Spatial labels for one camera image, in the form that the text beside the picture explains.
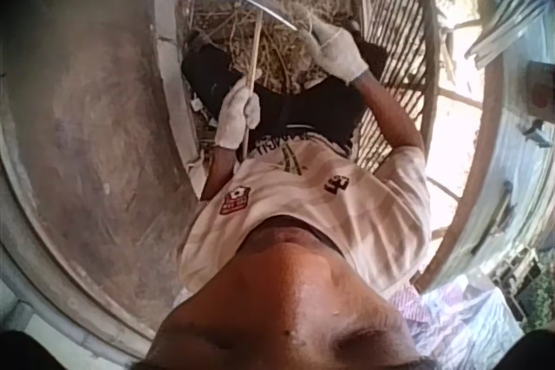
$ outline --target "metal frame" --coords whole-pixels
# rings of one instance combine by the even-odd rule
[[[366,39],[384,47],[390,57],[381,82],[402,104],[421,133],[427,152],[430,147],[438,96],[440,32],[435,0],[375,0],[369,22],[367,2],[362,2]],[[405,80],[414,71],[412,79]],[[389,153],[371,112],[360,125],[356,162],[374,171]]]

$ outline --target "person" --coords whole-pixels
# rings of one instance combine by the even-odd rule
[[[300,94],[253,93],[224,51],[188,43],[182,71],[219,119],[216,146],[180,248],[186,299],[135,369],[436,366],[386,301],[430,238],[421,135],[372,74],[384,50],[306,13],[299,35],[330,77]],[[366,108],[393,148],[374,173],[349,159]]]

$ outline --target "wooden stick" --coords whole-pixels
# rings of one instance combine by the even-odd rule
[[[257,72],[258,61],[258,45],[260,44],[260,32],[262,31],[262,17],[264,12],[259,9],[257,11],[257,23],[254,27],[254,37],[252,38],[252,52],[251,52],[251,66],[249,67],[249,74],[246,77],[246,86],[253,92],[254,81]],[[243,138],[243,160],[249,151],[249,127],[245,129],[245,136]]]

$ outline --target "white t-shirt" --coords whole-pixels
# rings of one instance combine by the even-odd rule
[[[185,298],[233,257],[269,217],[298,218],[320,230],[384,298],[408,282],[430,238],[426,161],[395,149],[374,175],[314,135],[258,146],[193,223],[181,253]]]

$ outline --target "hand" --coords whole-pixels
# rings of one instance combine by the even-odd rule
[[[308,30],[301,29],[298,34],[320,67],[347,83],[368,69],[353,36],[346,29],[324,22],[303,6],[297,5],[295,9],[310,19],[311,32],[317,39]]]
[[[256,78],[262,74],[257,69]],[[254,129],[260,122],[260,100],[256,93],[246,86],[243,77],[224,98],[219,111],[218,130],[216,131],[216,146],[237,150],[243,142],[245,129]]]

